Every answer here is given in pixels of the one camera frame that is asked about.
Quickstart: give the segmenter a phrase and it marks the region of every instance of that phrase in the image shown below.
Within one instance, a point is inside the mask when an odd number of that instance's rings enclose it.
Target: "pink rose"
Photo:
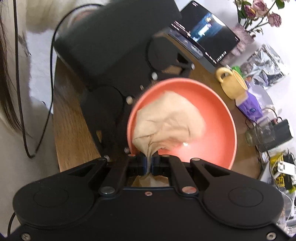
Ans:
[[[256,11],[254,9],[251,8],[251,6],[249,5],[245,5],[244,6],[244,10],[246,11],[246,15],[250,18],[250,19],[254,19],[256,17]]]
[[[269,10],[263,0],[254,0],[252,8],[257,12],[257,17],[263,17]]]
[[[276,13],[272,13],[268,16],[268,23],[273,27],[279,27],[281,25],[281,16],[276,14]]]

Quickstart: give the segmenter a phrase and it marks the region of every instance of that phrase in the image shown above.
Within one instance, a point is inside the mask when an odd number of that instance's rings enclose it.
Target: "glass cup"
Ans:
[[[246,131],[246,140],[249,146],[266,144],[275,140],[273,124],[268,117],[261,120],[253,128]]]

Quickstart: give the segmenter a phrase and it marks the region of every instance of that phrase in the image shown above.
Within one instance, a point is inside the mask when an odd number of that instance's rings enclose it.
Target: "mug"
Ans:
[[[222,74],[228,74],[228,76],[221,78]],[[247,85],[241,75],[235,70],[229,70],[228,68],[219,68],[216,71],[216,78],[221,83],[222,89],[225,94],[232,100],[247,94]]]

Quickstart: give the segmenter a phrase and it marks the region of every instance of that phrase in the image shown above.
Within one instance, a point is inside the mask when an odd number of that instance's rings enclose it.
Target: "silver plastic wrapper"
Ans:
[[[265,89],[281,81],[289,74],[279,55],[267,44],[263,44],[240,66],[247,81],[253,81]]]

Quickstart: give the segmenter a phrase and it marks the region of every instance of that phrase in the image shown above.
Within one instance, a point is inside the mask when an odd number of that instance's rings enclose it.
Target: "wooden table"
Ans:
[[[237,130],[237,155],[232,170],[249,177],[260,174],[255,148],[245,141],[245,116],[223,92],[221,85],[185,48],[169,38],[195,64],[190,78],[213,89],[229,108]],[[58,59],[54,88],[54,135],[60,171],[79,166],[100,157],[83,118],[79,100],[84,90],[81,81]]]

